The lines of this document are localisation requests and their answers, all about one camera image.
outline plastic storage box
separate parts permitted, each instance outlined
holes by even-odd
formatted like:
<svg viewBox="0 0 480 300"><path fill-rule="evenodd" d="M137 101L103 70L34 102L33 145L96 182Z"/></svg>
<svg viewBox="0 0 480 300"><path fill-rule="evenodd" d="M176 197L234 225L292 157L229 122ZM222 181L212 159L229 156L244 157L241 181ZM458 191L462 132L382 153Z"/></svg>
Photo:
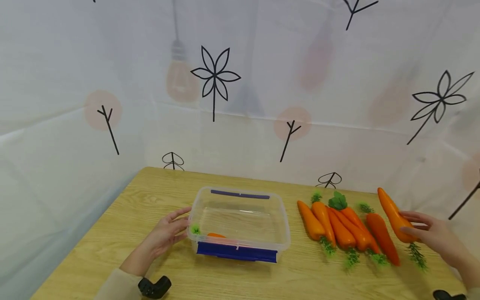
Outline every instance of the plastic storage box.
<svg viewBox="0 0 480 300"><path fill-rule="evenodd" d="M290 246L287 213L276 194L203 187L189 220L188 237L197 254L276 263Z"/></svg>

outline left hand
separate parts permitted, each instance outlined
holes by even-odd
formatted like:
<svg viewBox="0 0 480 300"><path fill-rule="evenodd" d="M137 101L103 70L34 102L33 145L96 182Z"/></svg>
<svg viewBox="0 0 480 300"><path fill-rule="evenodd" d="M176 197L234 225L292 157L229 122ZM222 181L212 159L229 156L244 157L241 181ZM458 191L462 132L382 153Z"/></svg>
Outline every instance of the left hand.
<svg viewBox="0 0 480 300"><path fill-rule="evenodd" d="M187 237L188 217L180 217L191 211L185 207L160 219L144 241L125 259L120 270L136 276L145 276L152 262Z"/></svg>

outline wooden table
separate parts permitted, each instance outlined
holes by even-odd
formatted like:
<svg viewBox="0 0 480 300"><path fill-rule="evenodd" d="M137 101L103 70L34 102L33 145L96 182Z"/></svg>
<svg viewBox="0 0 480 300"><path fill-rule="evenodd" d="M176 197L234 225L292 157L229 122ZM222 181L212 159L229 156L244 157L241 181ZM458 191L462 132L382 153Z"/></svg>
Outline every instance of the wooden table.
<svg viewBox="0 0 480 300"><path fill-rule="evenodd" d="M180 242L149 271L151 281L167 275L173 283L167 299L433 299L432 291L464 293L447 265L426 246L422 253L430 271L409 261L406 245L391 234L401 267L377 270L367 257L347 274L345 254L329 261L310 240L296 201L309 201L315 187L225 177L178 170L144 168L58 266L33 299L92 299L110 272L118 267L156 222L167 213L193 203L203 186L273 192L282 197L288 214L291 246L278 264L243 262L196 255L188 239ZM321 189L324 199L332 189ZM383 213L375 194L342 191L347 201L365 201Z"/></svg>

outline black wrist device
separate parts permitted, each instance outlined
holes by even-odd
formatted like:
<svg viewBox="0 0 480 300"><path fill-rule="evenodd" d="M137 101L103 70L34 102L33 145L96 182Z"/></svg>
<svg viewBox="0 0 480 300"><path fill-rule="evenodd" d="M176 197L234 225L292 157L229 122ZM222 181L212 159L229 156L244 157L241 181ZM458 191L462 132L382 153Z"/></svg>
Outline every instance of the black wrist device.
<svg viewBox="0 0 480 300"><path fill-rule="evenodd" d="M138 283L142 296L150 299L162 298L171 286L172 283L167 276L162 276L155 284L145 277Z"/></svg>

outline fabric wall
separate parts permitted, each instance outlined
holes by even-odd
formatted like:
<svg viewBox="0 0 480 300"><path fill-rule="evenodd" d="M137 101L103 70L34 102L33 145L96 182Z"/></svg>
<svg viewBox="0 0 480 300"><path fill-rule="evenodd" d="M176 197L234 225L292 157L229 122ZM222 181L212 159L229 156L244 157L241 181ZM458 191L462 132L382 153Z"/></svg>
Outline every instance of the fabric wall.
<svg viewBox="0 0 480 300"><path fill-rule="evenodd" d="M382 186L444 219L480 181L474 0L0 9L2 299L29 298L145 166ZM451 223L467 243L478 203Z"/></svg>

